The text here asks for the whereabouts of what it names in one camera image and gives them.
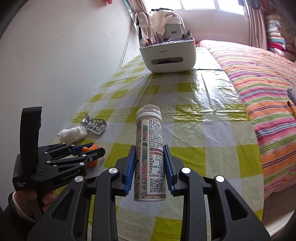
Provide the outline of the left hand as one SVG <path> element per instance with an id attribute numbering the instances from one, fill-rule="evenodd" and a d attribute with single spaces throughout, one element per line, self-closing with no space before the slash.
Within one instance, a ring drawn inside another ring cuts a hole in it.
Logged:
<path id="1" fill-rule="evenodd" d="M 41 209 L 45 212 L 56 199 L 56 190 L 46 193 L 42 197 Z M 37 193 L 34 190 L 15 191 L 12 195 L 13 204 L 17 213 L 24 219 L 36 221 L 36 211 L 40 211 L 37 203 Z"/>

